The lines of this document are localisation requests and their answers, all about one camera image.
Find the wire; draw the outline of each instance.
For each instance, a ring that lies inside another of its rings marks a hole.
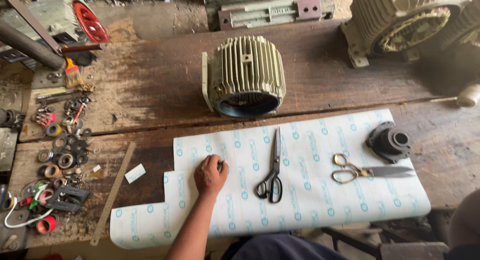
[[[14,197],[13,198],[13,207],[11,208],[10,212],[7,214],[7,217],[5,217],[5,226],[7,226],[8,228],[18,228],[18,227],[27,226],[27,225],[29,225],[33,222],[36,222],[38,220],[41,220],[41,219],[47,217],[53,211],[53,209],[49,209],[47,212],[45,212],[45,214],[43,214],[42,216],[40,216],[38,218],[29,220],[29,221],[27,221],[25,223],[22,223],[22,224],[19,224],[19,225],[11,226],[7,223],[7,220],[8,220],[8,217],[10,217],[10,214],[12,214],[12,212],[14,211],[14,208],[15,208],[16,205],[17,205],[17,198]]]

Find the red tape roll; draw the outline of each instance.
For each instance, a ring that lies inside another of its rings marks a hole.
[[[40,234],[50,233],[57,227],[57,221],[53,216],[47,216],[36,223],[36,230]]]

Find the red pulley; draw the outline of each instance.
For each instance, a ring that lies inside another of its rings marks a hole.
[[[110,42],[107,31],[93,12],[80,1],[73,2],[73,12],[78,24],[92,42]]]

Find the small paper piece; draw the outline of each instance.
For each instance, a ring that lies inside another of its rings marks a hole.
[[[128,173],[125,174],[125,177],[127,178],[128,183],[132,183],[143,174],[145,174],[145,168],[142,164],[139,164],[135,166],[134,169],[128,171]]]

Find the gold-handled scissors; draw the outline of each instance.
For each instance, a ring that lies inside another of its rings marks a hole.
[[[413,169],[405,166],[373,166],[373,167],[358,167],[350,161],[349,157],[343,153],[337,153],[333,157],[335,164],[343,166],[344,169],[336,170],[332,172],[332,178],[338,183],[349,183],[354,181],[357,177],[413,177],[412,173],[408,173]],[[353,167],[351,169],[345,169],[345,166]],[[338,173],[351,173],[352,178],[349,180],[341,180],[335,174]]]

